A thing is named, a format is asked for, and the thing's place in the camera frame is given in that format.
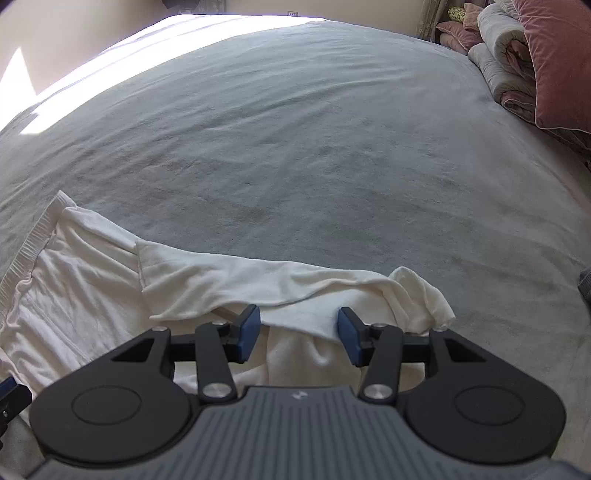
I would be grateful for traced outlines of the white long-sleeve garment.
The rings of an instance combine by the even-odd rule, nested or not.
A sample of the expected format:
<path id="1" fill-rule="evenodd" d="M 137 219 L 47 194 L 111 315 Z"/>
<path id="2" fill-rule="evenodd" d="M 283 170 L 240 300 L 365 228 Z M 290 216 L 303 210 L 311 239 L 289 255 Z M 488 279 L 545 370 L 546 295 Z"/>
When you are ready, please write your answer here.
<path id="1" fill-rule="evenodd" d="M 142 332 L 190 333 L 259 306 L 262 337 L 235 367 L 249 385 L 358 387 L 337 335 L 339 309 L 407 333 L 455 318 L 414 271 L 388 275 L 195 253 L 143 240 L 57 194 L 1 282 L 1 373 L 39 393 Z"/>

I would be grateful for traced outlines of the grey bed sheet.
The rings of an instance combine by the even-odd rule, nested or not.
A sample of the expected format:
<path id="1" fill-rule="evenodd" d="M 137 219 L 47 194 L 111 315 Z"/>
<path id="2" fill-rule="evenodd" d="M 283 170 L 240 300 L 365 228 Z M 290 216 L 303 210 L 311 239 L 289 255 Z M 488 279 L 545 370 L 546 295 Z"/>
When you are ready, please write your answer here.
<path id="1" fill-rule="evenodd" d="M 586 155 L 504 110 L 466 57 L 281 16 L 182 15 L 123 40 L 1 132 L 1 264 L 58 192 L 177 248 L 440 288 L 468 338 L 553 387 L 590 463 Z"/>

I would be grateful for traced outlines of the rolled grey pink quilt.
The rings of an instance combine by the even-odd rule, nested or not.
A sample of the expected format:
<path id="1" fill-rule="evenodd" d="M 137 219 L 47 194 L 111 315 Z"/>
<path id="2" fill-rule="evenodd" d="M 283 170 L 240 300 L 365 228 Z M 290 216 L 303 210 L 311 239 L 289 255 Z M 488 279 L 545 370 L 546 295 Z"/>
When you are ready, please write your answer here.
<path id="1" fill-rule="evenodd" d="M 478 17 L 484 40 L 472 47 L 470 60 L 480 69 L 494 100 L 506 110 L 581 151 L 590 150 L 590 132 L 542 129 L 535 123 L 535 71 L 516 1 L 496 1 Z"/>

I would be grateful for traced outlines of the grey curtain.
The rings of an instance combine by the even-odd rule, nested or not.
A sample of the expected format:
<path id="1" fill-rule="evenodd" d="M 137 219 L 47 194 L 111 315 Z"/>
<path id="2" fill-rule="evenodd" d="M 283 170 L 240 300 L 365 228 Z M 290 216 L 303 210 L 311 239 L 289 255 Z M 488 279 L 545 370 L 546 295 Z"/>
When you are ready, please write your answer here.
<path id="1" fill-rule="evenodd" d="M 424 0 L 416 30 L 416 37 L 433 42 L 436 27 L 449 8 L 449 0 Z"/>

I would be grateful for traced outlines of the pink velvet pillow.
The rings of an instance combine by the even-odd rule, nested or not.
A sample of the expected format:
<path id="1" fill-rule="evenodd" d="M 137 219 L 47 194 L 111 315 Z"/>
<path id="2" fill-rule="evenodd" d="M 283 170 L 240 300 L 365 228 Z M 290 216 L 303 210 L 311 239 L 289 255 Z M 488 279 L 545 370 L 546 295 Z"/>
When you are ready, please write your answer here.
<path id="1" fill-rule="evenodd" d="M 590 132 L 590 7 L 583 1 L 516 1 L 535 71 L 535 123 Z"/>

